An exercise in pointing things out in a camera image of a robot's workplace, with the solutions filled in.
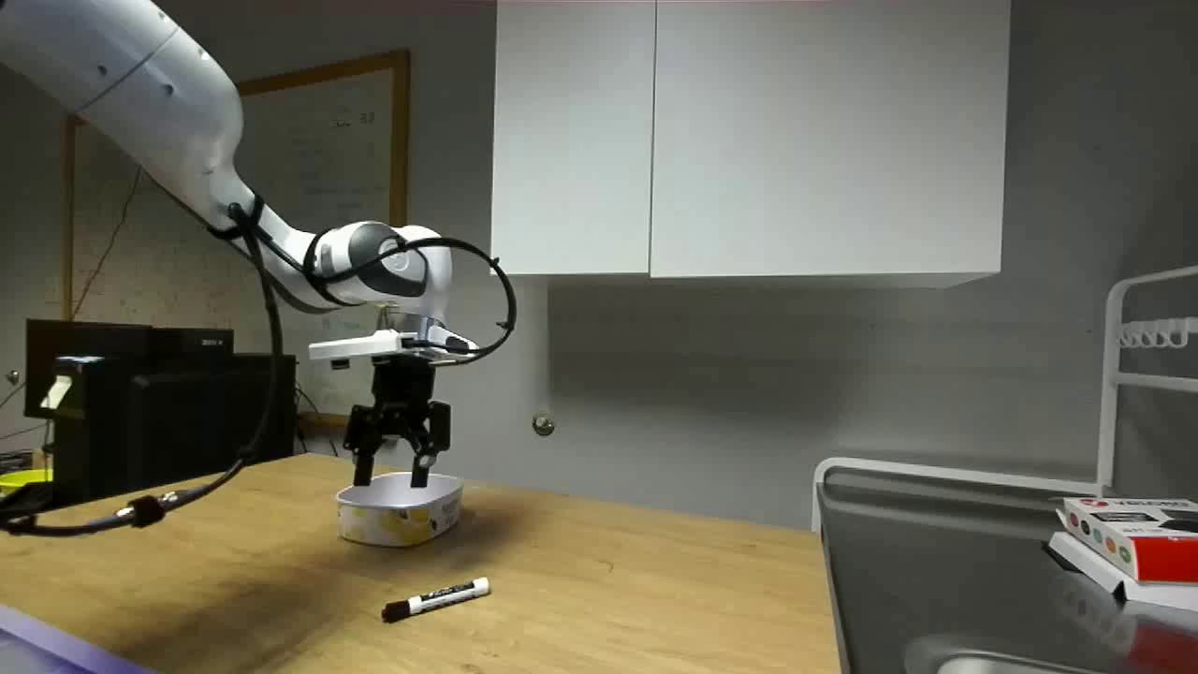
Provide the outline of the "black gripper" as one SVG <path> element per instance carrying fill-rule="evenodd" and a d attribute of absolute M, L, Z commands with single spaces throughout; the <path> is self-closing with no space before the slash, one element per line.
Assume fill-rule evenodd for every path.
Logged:
<path fill-rule="evenodd" d="M 385 435 L 403 439 L 411 459 L 411 487 L 428 487 L 439 454 L 449 446 L 449 410 L 433 396 L 433 366 L 409 355 L 373 363 L 369 404 L 348 416 L 344 446 L 350 454 L 350 487 L 369 487 L 373 450 Z"/>

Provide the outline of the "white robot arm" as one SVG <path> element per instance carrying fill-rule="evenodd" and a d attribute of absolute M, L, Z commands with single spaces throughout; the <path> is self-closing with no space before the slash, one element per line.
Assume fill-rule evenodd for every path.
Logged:
<path fill-rule="evenodd" d="M 369 336 L 319 343 L 313 359 L 369 355 L 431 385 L 451 355 L 451 254 L 433 230 L 348 221 L 292 230 L 237 168 L 243 103 L 224 69 L 153 0 L 2 0 L 0 63 L 72 108 L 298 310 L 380 304 Z"/>

